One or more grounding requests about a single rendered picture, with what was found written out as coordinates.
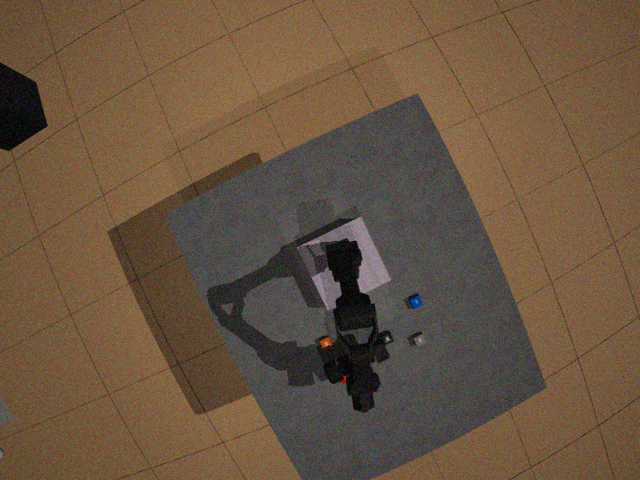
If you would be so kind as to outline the blue block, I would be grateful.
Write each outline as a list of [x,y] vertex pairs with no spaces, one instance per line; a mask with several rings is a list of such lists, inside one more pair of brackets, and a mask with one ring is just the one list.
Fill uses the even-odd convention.
[[422,301],[420,299],[420,295],[418,295],[418,294],[413,296],[413,297],[411,297],[411,298],[408,298],[408,300],[409,300],[409,302],[410,302],[410,304],[411,304],[413,309],[416,309],[417,307],[420,307],[421,305],[423,305],[423,303],[422,303]]

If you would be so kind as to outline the orange block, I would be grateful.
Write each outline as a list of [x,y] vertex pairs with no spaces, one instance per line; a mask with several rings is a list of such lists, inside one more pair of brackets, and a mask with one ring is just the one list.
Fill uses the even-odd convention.
[[325,338],[319,339],[319,342],[321,343],[321,345],[322,345],[324,350],[327,350],[327,349],[333,347],[333,341],[330,338],[330,336],[327,336]]

